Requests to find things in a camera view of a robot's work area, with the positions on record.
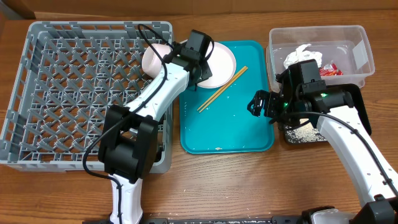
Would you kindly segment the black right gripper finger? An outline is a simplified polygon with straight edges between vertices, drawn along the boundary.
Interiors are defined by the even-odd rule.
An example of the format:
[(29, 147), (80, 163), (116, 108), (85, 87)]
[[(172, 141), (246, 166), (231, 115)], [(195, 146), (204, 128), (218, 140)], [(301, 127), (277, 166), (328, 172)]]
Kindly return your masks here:
[(252, 100), (249, 102), (248, 106), (262, 106), (263, 105), (263, 96), (262, 96), (263, 90), (258, 90)]
[(247, 109), (253, 116), (260, 117), (263, 106), (256, 104), (249, 104)]

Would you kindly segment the large white plate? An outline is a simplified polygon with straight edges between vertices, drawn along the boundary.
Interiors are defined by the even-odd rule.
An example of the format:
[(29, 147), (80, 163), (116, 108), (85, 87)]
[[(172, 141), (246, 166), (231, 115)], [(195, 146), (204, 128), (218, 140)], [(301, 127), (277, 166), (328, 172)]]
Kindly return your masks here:
[(227, 46), (215, 42), (215, 47), (212, 43), (206, 52), (206, 56), (210, 55), (208, 65), (212, 72), (212, 76), (198, 84), (201, 88), (219, 88), (227, 84), (235, 74), (236, 59), (232, 51)]

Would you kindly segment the pink shallow bowl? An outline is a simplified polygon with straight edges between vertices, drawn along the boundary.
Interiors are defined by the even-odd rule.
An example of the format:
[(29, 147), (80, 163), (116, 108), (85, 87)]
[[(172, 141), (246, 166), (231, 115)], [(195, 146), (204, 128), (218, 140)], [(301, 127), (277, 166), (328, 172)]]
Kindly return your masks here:
[[(152, 44), (156, 52), (163, 58), (165, 55), (171, 53), (171, 48), (168, 45), (163, 44)], [(148, 47), (142, 57), (142, 69), (151, 78), (155, 78), (162, 69), (162, 62), (160, 58), (155, 54), (154, 50)]]

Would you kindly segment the white paper napkin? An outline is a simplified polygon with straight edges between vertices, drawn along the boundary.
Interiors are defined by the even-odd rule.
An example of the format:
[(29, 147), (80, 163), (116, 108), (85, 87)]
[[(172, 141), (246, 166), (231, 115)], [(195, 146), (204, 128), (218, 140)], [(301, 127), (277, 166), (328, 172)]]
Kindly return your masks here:
[(307, 50), (307, 47), (310, 46), (311, 44), (302, 44), (297, 47), (293, 52), (289, 53), (283, 62), (284, 68), (288, 68), (290, 65), (298, 62), (312, 59), (316, 61), (318, 68), (320, 68), (322, 65), (323, 54), (321, 52)]

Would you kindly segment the red strawberry cake wrapper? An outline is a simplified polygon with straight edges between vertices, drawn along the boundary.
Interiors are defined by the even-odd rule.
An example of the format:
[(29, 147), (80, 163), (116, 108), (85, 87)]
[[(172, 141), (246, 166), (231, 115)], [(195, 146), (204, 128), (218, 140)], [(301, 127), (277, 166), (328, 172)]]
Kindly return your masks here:
[(343, 72), (334, 63), (328, 63), (320, 68), (320, 75), (322, 77), (340, 76), (343, 75)]

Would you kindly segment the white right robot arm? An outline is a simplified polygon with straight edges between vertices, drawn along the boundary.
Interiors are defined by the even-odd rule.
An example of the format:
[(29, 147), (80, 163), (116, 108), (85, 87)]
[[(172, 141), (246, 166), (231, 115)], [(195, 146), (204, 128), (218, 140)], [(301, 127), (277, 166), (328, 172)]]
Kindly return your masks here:
[(273, 223), (397, 223), (397, 172), (369, 135), (369, 120), (355, 84), (326, 85), (314, 59), (298, 62), (277, 75), (280, 91), (258, 90), (248, 104), (254, 116), (285, 130), (306, 119), (332, 146), (357, 191), (358, 213), (333, 206), (304, 210)]

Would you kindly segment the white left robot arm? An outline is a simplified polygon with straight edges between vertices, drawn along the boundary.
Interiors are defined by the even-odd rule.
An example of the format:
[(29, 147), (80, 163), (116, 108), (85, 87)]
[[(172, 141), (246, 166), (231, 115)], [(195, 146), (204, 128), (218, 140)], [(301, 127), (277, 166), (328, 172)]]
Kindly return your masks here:
[(155, 162), (160, 119), (181, 92), (211, 77), (208, 59), (214, 46), (197, 30), (184, 43), (149, 44), (142, 68), (156, 77), (136, 99), (106, 112), (98, 159), (112, 181), (111, 223), (141, 221), (142, 181)]

